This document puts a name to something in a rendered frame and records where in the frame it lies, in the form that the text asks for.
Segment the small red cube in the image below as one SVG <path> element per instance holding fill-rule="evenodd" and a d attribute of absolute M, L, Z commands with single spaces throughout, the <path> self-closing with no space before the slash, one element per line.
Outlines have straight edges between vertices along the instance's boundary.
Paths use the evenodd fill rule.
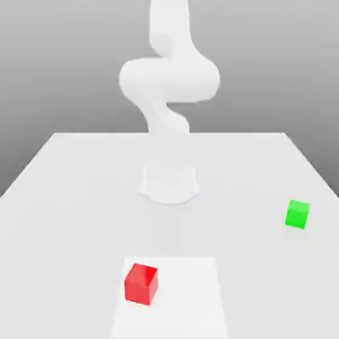
<path fill-rule="evenodd" d="M 127 301 L 150 306 L 158 290 L 158 269 L 134 263 L 124 280 Z"/>

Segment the small green cube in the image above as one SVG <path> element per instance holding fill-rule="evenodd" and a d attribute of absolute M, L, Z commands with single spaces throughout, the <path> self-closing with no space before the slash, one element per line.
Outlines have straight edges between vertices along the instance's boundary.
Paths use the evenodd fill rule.
<path fill-rule="evenodd" d="M 287 207 L 285 225 L 304 229 L 309 215 L 310 204 L 291 199 Z"/>

